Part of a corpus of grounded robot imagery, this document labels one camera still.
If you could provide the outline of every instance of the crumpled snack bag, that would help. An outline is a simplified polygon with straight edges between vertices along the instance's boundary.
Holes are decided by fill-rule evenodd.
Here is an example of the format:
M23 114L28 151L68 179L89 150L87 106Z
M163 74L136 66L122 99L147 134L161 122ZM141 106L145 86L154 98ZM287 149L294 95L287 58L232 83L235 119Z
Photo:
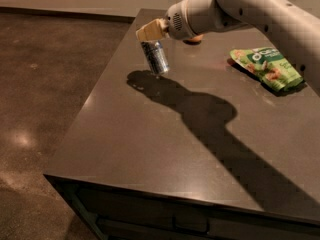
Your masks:
M303 82L302 76L275 48L232 50L231 58L272 90L288 91Z

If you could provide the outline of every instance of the floor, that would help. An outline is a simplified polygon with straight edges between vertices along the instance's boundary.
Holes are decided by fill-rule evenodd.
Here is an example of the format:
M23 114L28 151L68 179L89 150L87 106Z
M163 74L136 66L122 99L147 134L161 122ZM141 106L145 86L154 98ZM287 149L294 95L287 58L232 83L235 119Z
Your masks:
M0 14L0 240L93 240L43 177L128 23Z

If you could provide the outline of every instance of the silver can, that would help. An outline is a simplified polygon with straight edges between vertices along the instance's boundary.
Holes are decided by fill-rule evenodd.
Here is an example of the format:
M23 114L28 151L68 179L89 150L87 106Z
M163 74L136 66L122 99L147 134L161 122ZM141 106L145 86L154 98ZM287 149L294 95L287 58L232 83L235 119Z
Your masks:
M166 55L159 41L141 42L141 47L154 75L162 75L170 70Z

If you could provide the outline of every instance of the gray tabletop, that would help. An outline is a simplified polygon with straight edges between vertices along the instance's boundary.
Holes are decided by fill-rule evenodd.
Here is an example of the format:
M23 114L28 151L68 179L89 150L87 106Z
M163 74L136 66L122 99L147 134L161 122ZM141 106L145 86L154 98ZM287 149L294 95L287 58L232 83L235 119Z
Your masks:
M171 70L156 79L135 30L163 14L140 11L46 174L320 225L320 98L228 64L271 46L255 29L164 40Z

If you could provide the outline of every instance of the dark baseboard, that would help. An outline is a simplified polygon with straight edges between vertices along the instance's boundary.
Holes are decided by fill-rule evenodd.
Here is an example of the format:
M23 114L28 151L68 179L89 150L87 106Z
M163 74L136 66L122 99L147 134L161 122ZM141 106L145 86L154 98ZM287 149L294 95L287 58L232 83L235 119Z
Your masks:
M28 14L28 15L38 15L38 16L89 19L89 20L113 21L113 22L124 22L124 23L132 23L133 20L135 19L134 17L129 17L129 16L114 16L114 15L103 15L103 14L63 12L63 11L1 7L1 6L0 6L0 13Z

